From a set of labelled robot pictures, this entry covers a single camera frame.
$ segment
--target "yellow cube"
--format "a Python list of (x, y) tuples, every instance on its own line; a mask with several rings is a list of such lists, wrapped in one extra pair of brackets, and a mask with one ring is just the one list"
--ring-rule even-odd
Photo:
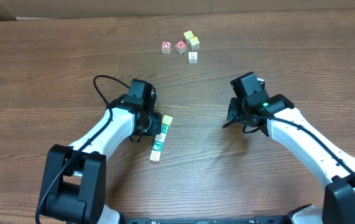
[(194, 37), (194, 34), (190, 30), (184, 33), (184, 40), (187, 44), (190, 44), (188, 40), (190, 40), (193, 37)]
[(190, 39), (190, 47), (192, 50), (196, 50), (200, 48), (200, 40), (197, 37), (193, 37)]

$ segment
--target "wall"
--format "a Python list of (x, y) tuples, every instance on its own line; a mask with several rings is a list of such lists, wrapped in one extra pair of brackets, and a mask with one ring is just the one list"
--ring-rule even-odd
[(0, 0), (0, 19), (354, 8), (355, 0)]

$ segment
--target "cube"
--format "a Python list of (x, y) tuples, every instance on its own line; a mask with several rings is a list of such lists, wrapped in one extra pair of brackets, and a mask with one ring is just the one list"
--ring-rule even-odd
[(200, 48), (200, 40), (197, 37), (193, 37), (190, 39), (190, 47), (191, 50), (196, 50)]
[(197, 62), (198, 62), (198, 52), (189, 52), (188, 63), (197, 63)]
[(194, 37), (194, 34), (190, 30), (184, 33), (184, 40), (187, 44), (190, 44), (189, 40), (193, 37)]
[(163, 41), (162, 42), (162, 53), (163, 54), (170, 54), (170, 46), (172, 46), (172, 44), (170, 42)]
[(176, 51), (180, 54), (183, 54), (187, 50), (187, 44), (184, 41), (179, 41), (176, 44)]

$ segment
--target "wooden table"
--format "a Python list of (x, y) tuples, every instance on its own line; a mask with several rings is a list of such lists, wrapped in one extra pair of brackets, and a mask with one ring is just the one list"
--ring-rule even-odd
[[(198, 64), (160, 53), (189, 29), (201, 41)], [(321, 205), (320, 184), (279, 143), (238, 124), (221, 129), (229, 81), (249, 71), (355, 157), (355, 10), (0, 22), (0, 223), (34, 222), (48, 150), (103, 116), (99, 74), (151, 82), (157, 110), (174, 117), (160, 164), (149, 160), (154, 137), (126, 140), (110, 158), (111, 208), (239, 218)], [(99, 87), (110, 100), (126, 92), (111, 80)]]

